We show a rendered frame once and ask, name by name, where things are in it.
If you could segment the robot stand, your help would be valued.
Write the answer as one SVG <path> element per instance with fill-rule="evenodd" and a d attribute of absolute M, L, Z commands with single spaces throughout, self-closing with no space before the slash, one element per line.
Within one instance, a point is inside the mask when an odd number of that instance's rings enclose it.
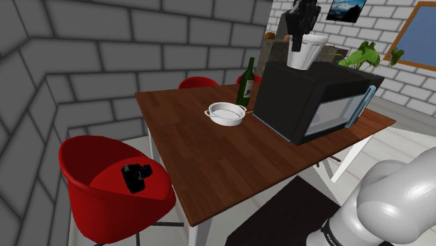
<path fill-rule="evenodd" d="M 297 176 L 232 232 L 225 246 L 305 246 L 307 236 L 339 208 Z"/>

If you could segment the green leafy plant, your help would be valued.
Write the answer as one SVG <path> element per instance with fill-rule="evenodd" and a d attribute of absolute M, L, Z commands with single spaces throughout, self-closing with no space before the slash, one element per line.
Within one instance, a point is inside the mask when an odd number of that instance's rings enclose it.
<path fill-rule="evenodd" d="M 380 55 L 375 50 L 375 42 L 368 43 L 367 41 L 362 42 L 359 49 L 351 53 L 347 58 L 339 53 L 332 53 L 332 55 L 342 57 L 337 62 L 340 66 L 352 67 L 356 70 L 359 70 L 364 63 L 368 63 L 364 70 L 371 66 L 377 68 L 381 61 Z"/>

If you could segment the green wine bottle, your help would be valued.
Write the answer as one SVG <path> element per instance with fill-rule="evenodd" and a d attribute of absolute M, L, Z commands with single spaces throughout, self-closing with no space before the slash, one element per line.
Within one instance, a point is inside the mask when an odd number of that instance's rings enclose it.
<path fill-rule="evenodd" d="M 247 106 L 252 93 L 252 86 L 254 84 L 253 65 L 254 57 L 249 59 L 247 70 L 241 75 L 240 86 L 238 90 L 238 97 L 236 103 L 240 106 Z"/>

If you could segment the wood framed window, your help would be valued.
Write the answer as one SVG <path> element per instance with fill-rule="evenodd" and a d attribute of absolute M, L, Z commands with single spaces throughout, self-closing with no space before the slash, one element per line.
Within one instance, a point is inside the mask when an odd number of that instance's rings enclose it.
<path fill-rule="evenodd" d="M 391 61 L 393 50 L 405 51 L 399 64 L 436 71 L 436 1 L 417 3 L 384 60 Z"/>

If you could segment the black microwave oven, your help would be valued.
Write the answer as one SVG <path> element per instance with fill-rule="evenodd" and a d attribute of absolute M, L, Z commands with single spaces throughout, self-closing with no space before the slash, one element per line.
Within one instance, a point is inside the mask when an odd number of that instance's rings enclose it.
<path fill-rule="evenodd" d="M 356 123 L 384 77 L 316 61 L 306 71 L 269 61 L 254 116 L 301 145 Z"/>

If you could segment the white tapered pot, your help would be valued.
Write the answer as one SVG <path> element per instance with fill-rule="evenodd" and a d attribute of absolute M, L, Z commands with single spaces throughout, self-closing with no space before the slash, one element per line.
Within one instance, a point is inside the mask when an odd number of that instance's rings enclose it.
<path fill-rule="evenodd" d="M 289 40 L 286 65 L 298 70 L 308 70 L 327 40 L 326 36 L 312 34 L 304 34 L 301 38 L 292 36 Z"/>

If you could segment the red tub chair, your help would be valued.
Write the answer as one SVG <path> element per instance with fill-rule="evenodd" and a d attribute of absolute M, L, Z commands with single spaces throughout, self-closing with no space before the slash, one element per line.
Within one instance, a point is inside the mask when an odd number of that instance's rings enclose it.
<path fill-rule="evenodd" d="M 76 136 L 59 148 L 75 223 L 86 238 L 109 244 L 151 226 L 175 206 L 165 168 L 141 151 L 104 136 Z M 127 164 L 149 165 L 145 188 L 132 194 L 122 175 Z"/>
<path fill-rule="evenodd" d="M 179 89 L 188 89 L 188 88 L 195 88 L 195 87 L 217 87 L 218 84 L 210 79 L 203 76 L 193 76 L 186 78 L 183 80 L 178 88 Z"/>
<path fill-rule="evenodd" d="M 238 77 L 236 83 L 239 85 L 240 84 L 240 80 L 241 80 L 241 75 Z M 258 75 L 254 75 L 254 82 L 261 82 L 261 77 Z"/>

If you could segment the dark framed wall picture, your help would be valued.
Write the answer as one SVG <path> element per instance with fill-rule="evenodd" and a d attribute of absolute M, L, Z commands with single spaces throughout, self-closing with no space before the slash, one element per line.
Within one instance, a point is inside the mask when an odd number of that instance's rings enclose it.
<path fill-rule="evenodd" d="M 356 23 L 367 0 L 333 0 L 326 20 Z"/>

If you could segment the wooden table with white legs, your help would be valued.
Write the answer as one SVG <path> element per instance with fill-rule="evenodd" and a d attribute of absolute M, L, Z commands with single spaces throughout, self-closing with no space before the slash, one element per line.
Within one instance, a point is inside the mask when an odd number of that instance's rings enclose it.
<path fill-rule="evenodd" d="M 303 145 L 285 140 L 253 115 L 237 126 L 205 114 L 214 102 L 231 102 L 236 85 L 138 92 L 152 158 L 169 174 L 188 225 L 189 246 L 205 246 L 212 218 L 346 149 L 344 171 L 370 137 L 393 124 L 364 110 L 355 125 Z"/>

